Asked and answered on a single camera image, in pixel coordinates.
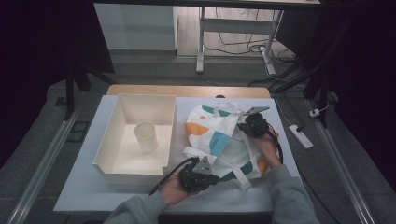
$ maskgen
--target floor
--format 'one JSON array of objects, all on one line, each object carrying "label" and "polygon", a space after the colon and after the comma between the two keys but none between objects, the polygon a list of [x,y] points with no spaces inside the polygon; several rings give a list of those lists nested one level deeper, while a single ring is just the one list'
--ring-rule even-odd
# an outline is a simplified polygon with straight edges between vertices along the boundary
[{"label": "floor", "polygon": [[[304,125],[305,135],[314,144],[312,150],[305,150],[287,132],[286,137],[290,142],[294,159],[299,165],[304,186],[313,200],[319,221],[321,223],[364,223],[358,216],[356,204],[353,203],[350,193],[346,190],[335,168],[327,144],[319,134],[318,123],[308,115],[309,110],[312,109],[311,106],[316,105],[316,101],[315,99],[307,101],[302,96],[302,89],[306,83],[291,88],[285,95],[275,94],[276,86],[284,81],[273,79],[265,74],[262,59],[255,56],[257,53],[254,53],[254,56],[232,58],[208,55],[205,58],[204,74],[197,76],[193,58],[194,47],[190,49],[192,50],[190,52],[179,52],[179,56],[166,53],[155,55],[112,53],[116,74],[108,74],[108,76],[125,84],[245,87],[251,85],[271,89],[272,97],[278,101],[279,108],[283,112],[281,118],[285,130],[290,123]],[[281,74],[289,66],[289,63],[276,64],[276,71]],[[293,75],[298,76],[299,70],[294,71]],[[84,95],[88,99],[87,104],[81,106],[76,125],[66,136],[57,160],[51,167],[42,188],[39,188],[37,197],[33,198],[32,207],[27,209],[24,223],[86,223],[88,220],[105,220],[108,216],[108,213],[58,214],[52,212],[101,97],[106,94],[109,87],[95,76],[89,75],[89,79],[92,83],[89,91],[76,90],[77,100]],[[65,113],[64,97],[64,81],[49,88],[48,100],[40,115],[14,155],[0,170],[0,223],[7,223],[34,175],[35,169],[62,126]],[[328,131],[363,200],[368,205],[375,223],[394,223],[396,220],[395,192],[378,172],[364,148],[337,117],[333,110],[336,100],[332,97],[329,100],[331,103],[327,109]],[[257,221],[255,219],[249,223],[257,223]]]}]

